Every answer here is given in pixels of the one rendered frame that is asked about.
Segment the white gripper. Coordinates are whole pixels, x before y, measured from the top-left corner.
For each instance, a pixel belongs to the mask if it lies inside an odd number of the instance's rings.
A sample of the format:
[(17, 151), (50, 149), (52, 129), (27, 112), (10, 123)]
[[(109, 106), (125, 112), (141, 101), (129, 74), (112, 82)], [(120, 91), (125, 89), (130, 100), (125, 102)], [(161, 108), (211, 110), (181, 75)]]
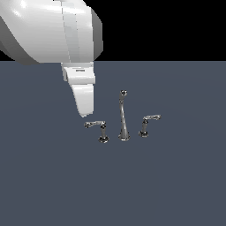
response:
[(94, 113), (94, 63), (61, 63), (64, 81), (72, 88), (77, 110), (82, 117)]

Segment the chrome faucet spout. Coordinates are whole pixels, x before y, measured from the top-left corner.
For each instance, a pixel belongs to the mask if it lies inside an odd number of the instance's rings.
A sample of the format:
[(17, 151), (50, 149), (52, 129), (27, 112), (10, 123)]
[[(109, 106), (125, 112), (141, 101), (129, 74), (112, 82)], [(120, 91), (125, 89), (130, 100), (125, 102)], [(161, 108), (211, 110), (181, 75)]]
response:
[(126, 127), (125, 116), (124, 116), (124, 98), (127, 96), (126, 90), (121, 90), (119, 93), (119, 109), (121, 117), (121, 131), (118, 135), (118, 138), (122, 141), (127, 141), (130, 139), (129, 132)]

